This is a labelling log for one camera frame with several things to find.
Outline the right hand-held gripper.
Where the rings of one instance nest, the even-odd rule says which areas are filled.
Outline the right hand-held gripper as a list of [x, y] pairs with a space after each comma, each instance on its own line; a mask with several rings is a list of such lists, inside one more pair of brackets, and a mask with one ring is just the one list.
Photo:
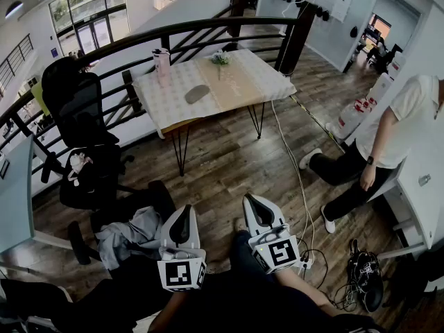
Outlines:
[[253, 237], [248, 240], [253, 258], [265, 274], [275, 273], [300, 264], [300, 253], [295, 235], [290, 235], [281, 209], [261, 196], [243, 197], [246, 225]]

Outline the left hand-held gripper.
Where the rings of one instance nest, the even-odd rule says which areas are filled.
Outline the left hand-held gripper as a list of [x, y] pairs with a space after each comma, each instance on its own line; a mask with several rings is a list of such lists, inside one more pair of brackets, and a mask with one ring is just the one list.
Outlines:
[[170, 292], [200, 290], [207, 264], [206, 252], [192, 249], [200, 247], [194, 207], [185, 205], [176, 210], [162, 226], [161, 238], [176, 246], [159, 248], [161, 260], [157, 265], [163, 288]]

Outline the brown round object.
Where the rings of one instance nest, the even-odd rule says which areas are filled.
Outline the brown round object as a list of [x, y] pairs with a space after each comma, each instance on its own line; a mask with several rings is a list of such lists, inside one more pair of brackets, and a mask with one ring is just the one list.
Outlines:
[[206, 85], [197, 85], [191, 88], [185, 94], [185, 100], [188, 104], [194, 104], [210, 93], [210, 88]]

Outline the person's right forearm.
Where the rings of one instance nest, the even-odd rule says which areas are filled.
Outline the person's right forearm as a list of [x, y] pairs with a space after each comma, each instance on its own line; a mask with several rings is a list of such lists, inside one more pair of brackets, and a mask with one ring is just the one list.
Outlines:
[[341, 311], [334, 307], [324, 293], [305, 282], [291, 268], [278, 271], [274, 276], [281, 285], [303, 292], [316, 304], [317, 307], [329, 316], [338, 316], [341, 314]]

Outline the person's left forearm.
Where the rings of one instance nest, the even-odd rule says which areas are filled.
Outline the person's left forearm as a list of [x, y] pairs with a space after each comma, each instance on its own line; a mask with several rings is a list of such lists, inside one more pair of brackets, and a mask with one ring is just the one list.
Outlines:
[[175, 292], [164, 309], [156, 316], [148, 328], [148, 333], [165, 333], [171, 319], [188, 299], [189, 292]]

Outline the grey garment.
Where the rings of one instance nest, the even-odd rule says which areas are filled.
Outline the grey garment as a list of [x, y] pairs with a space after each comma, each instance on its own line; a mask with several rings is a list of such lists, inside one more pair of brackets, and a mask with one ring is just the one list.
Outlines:
[[163, 221], [152, 206], [138, 209], [128, 222], [103, 225], [95, 234], [104, 267], [113, 271], [131, 256], [159, 260]]

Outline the table with black hairpin legs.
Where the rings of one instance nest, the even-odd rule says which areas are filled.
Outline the table with black hairpin legs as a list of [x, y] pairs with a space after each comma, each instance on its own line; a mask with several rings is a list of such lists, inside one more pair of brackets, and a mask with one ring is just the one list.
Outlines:
[[[248, 105], [246, 107], [250, 115], [250, 118], [253, 122], [253, 125], [255, 127], [258, 139], [262, 138], [264, 111], [266, 108], [266, 103], [262, 102], [261, 106], [262, 106], [261, 112], [256, 112], [255, 105]], [[206, 119], [207, 117], [188, 119], [185, 121], [175, 123], [172, 126], [168, 126], [166, 128], [161, 129], [161, 132], [164, 136], [169, 135], [171, 137], [171, 141], [176, 155], [176, 161], [178, 164], [179, 175], [181, 177], [183, 177], [185, 174], [185, 162], [186, 162], [187, 148], [189, 143], [189, 134], [191, 127]]]

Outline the person's dark clothing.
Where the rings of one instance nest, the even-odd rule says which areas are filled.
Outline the person's dark clothing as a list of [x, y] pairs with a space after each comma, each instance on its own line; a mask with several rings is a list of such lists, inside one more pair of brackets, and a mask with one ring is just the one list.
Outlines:
[[165, 333], [386, 333], [369, 316], [329, 316], [303, 292], [281, 285], [253, 258], [249, 239], [249, 232], [234, 234], [230, 270], [188, 291]]

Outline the black padded chair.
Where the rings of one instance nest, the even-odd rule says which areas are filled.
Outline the black padded chair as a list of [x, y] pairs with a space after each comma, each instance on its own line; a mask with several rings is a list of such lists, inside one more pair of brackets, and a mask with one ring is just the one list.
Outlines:
[[162, 287], [157, 262], [145, 256], [128, 258], [110, 274], [77, 302], [53, 284], [1, 279], [0, 302], [20, 318], [47, 318], [62, 333], [132, 333], [138, 320], [164, 309], [172, 296]]

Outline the yellow black floor tape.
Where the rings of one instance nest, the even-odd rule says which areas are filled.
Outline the yellow black floor tape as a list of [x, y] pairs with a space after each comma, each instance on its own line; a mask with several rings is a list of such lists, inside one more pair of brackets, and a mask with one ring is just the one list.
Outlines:
[[314, 114], [312, 114], [297, 98], [296, 96], [290, 96], [290, 98], [297, 103], [300, 108], [310, 116], [310, 118], [315, 121], [315, 123], [323, 130], [323, 132], [335, 143], [335, 145], [339, 148], [339, 150], [344, 153], [345, 149], [340, 145], [340, 143], [337, 142], [334, 135], [325, 127], [323, 123], [321, 123]]

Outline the pink white plush toy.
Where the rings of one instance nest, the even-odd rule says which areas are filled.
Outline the pink white plush toy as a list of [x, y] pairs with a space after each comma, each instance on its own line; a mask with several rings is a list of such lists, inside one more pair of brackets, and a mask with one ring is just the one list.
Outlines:
[[82, 168], [88, 164], [93, 163], [90, 157], [87, 157], [84, 153], [73, 154], [69, 158], [69, 163], [71, 166], [71, 171], [67, 176], [69, 182], [73, 182], [75, 187], [79, 186], [78, 175], [80, 174]]

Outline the clear water jug red cap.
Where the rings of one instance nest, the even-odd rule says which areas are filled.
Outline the clear water jug red cap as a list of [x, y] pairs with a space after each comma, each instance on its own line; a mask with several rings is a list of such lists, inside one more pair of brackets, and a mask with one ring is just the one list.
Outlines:
[[336, 125], [336, 136], [345, 139], [361, 122], [364, 109], [358, 101], [347, 105], [340, 113]]
[[364, 113], [364, 117], [370, 114], [373, 108], [377, 105], [377, 101], [374, 98], [362, 98], [361, 102], [361, 110]]

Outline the table with checkered cloth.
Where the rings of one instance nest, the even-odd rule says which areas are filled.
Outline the table with checkered cloth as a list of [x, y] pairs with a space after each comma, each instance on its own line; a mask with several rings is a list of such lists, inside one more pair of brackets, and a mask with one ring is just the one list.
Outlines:
[[[274, 70], [248, 49], [227, 53], [230, 64], [217, 68], [210, 58], [197, 58], [170, 67], [161, 84], [155, 72], [138, 77], [134, 88], [160, 137], [161, 129], [188, 119], [209, 117], [262, 102], [285, 99], [296, 93], [289, 78]], [[185, 94], [197, 85], [206, 85], [210, 93], [194, 104]]]

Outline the black high-back office chair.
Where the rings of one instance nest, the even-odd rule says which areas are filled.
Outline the black high-back office chair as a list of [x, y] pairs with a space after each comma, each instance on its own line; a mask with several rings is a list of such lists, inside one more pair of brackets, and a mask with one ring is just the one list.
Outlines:
[[[65, 166], [50, 153], [42, 169], [41, 181], [48, 182], [54, 172], [62, 177], [60, 202], [80, 210], [97, 210], [116, 200], [118, 191], [134, 192], [118, 183], [126, 164], [134, 156], [121, 155], [119, 139], [108, 132], [103, 120], [99, 77], [78, 68], [76, 60], [64, 57], [49, 65], [42, 76], [43, 101], [57, 126], [62, 141], [72, 149]], [[69, 158], [84, 153], [93, 163], [86, 164], [78, 175], [79, 186], [69, 182]]]

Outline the white desk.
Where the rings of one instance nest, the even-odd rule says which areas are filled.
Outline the white desk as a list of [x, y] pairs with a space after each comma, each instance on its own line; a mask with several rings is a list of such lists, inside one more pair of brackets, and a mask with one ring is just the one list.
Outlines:
[[394, 213], [409, 246], [380, 253], [379, 261], [432, 248], [441, 209], [439, 187], [444, 175], [440, 148], [425, 142], [412, 148], [407, 158], [374, 197], [383, 195]]

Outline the small white flower bouquet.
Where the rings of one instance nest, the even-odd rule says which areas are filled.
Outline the small white flower bouquet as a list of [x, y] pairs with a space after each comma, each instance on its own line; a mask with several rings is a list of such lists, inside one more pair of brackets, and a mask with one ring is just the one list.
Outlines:
[[230, 64], [229, 55], [226, 52], [219, 50], [211, 56], [210, 60], [216, 66], [218, 79], [220, 80], [221, 68]]

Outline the light blue desk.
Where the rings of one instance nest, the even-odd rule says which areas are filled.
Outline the light blue desk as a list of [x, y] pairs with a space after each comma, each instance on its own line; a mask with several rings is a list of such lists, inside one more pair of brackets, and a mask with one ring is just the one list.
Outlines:
[[10, 166], [5, 178], [0, 178], [0, 253], [34, 235], [31, 196], [33, 137], [27, 137], [3, 159], [8, 159]]

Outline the pink water bottle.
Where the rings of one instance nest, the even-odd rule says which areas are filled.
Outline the pink water bottle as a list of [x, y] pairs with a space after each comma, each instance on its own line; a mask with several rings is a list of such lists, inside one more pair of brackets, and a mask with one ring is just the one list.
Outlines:
[[159, 78], [166, 77], [170, 72], [170, 53], [166, 48], [152, 50], [155, 70]]

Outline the yellow-green cloth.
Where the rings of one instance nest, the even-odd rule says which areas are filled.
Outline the yellow-green cloth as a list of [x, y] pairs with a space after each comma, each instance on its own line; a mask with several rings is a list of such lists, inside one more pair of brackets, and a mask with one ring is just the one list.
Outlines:
[[48, 110], [48, 107], [46, 106], [45, 102], [43, 101], [43, 89], [42, 89], [42, 82], [39, 81], [31, 88], [31, 93], [34, 96], [34, 99], [37, 101], [37, 104], [40, 106], [41, 111], [43, 111], [44, 116], [50, 116], [50, 112]]

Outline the dark curved stair railing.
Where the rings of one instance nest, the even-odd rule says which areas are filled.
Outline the dark curved stair railing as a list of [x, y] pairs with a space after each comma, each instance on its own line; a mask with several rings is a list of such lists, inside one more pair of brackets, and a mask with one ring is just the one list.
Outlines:
[[[136, 46], [157, 41], [161, 46], [167, 48], [173, 55], [172, 64], [178, 63], [179, 59], [185, 61], [193, 59], [205, 48], [219, 44], [235, 44], [244, 40], [260, 39], [282, 39], [280, 46], [272, 47], [272, 51], [278, 51], [278, 56], [270, 61], [276, 68], [286, 63], [285, 56], [290, 48], [302, 49], [299, 40], [306, 40], [314, 16], [318, 7], [308, 1], [298, 4], [299, 12], [296, 18], [286, 17], [226, 17], [222, 12], [211, 19], [200, 19], [196, 21], [183, 22], [154, 28], [151, 31], [138, 33], [134, 36], [125, 37], [109, 46], [100, 48], [85, 57], [80, 58], [77, 63], [79, 67], [85, 67], [91, 62], [102, 61], [107, 57], [115, 57], [117, 66], [109, 71], [98, 75], [99, 80], [107, 81], [109, 78], [120, 75], [119, 84], [104, 92], [99, 101], [106, 101], [115, 94], [124, 92], [126, 94], [119, 102], [114, 102], [111, 107], [104, 110], [106, 118], [105, 127], [108, 130], [116, 128], [130, 120], [146, 114], [146, 107], [136, 97], [133, 82], [135, 80], [134, 68], [153, 61], [149, 52], [140, 52], [129, 62], [124, 61], [124, 56], [129, 50]], [[240, 34], [242, 26], [250, 25], [284, 25], [285, 34], [262, 34], [246, 35]]]

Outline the glass entrance doors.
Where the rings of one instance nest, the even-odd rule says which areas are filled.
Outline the glass entrance doors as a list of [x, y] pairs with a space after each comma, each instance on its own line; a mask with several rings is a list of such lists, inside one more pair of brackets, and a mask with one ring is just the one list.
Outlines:
[[91, 53], [130, 31], [126, 0], [55, 0], [49, 11], [64, 56]]

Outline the white wall panel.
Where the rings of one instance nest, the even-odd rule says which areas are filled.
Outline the white wall panel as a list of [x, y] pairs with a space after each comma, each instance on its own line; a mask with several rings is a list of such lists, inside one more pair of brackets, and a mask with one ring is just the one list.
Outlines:
[[352, 0], [336, 0], [332, 7], [331, 16], [341, 23], [345, 21]]

